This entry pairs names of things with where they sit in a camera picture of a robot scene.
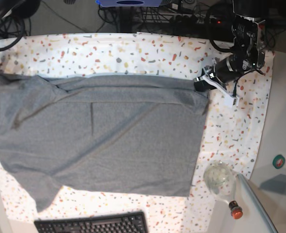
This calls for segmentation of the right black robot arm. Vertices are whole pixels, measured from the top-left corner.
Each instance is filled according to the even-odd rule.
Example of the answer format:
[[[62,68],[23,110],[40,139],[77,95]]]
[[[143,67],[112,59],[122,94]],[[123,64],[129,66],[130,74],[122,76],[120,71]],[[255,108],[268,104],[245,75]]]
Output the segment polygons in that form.
[[[14,40],[0,52],[11,49],[32,32],[31,17],[39,9],[39,0],[0,0],[0,39]]]

